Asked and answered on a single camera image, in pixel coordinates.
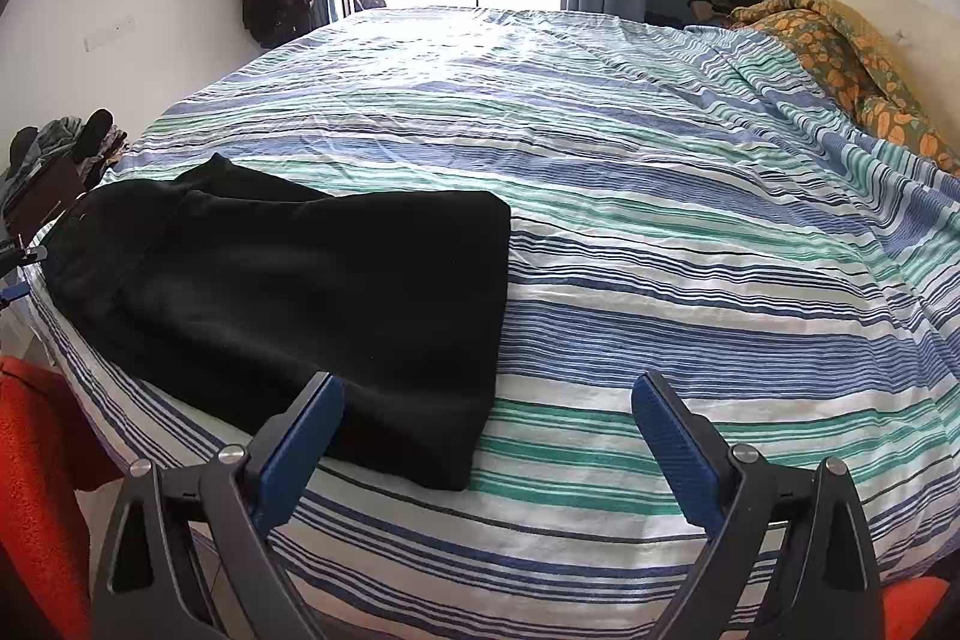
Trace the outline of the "black pants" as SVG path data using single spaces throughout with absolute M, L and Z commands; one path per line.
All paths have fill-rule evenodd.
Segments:
M 511 211 L 486 191 L 334 197 L 223 156 L 96 188 L 49 230 L 89 346 L 242 432 L 343 381 L 329 453 L 462 491 L 494 401 Z

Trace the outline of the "striped bed sheet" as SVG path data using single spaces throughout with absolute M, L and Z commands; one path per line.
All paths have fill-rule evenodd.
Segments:
M 856 120 L 822 46 L 608 14 L 381 10 L 164 112 L 116 169 L 221 154 L 337 197 L 487 190 L 512 213 L 470 484 L 319 464 L 281 563 L 352 638 L 640 638 L 703 534 L 630 416 L 662 372 L 766 458 L 850 466 L 880 576 L 958 548 L 958 158 Z

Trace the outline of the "clothes pile on chair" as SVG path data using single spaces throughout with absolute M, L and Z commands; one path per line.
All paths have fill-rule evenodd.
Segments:
M 2 172 L 2 236 L 32 239 L 96 187 L 126 146 L 127 133 L 107 109 L 21 128 Z

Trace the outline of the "orange fleece trousers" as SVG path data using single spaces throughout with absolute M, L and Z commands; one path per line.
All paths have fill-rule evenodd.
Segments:
M 120 475 L 64 377 L 3 357 L 3 637 L 91 635 L 89 530 L 76 494 Z

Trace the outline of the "orange floral quilt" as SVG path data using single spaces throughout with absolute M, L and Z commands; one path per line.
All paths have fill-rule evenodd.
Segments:
M 765 0 L 736 8 L 731 21 L 788 47 L 861 130 L 958 174 L 958 152 L 919 102 L 903 58 L 853 8 L 838 0 Z

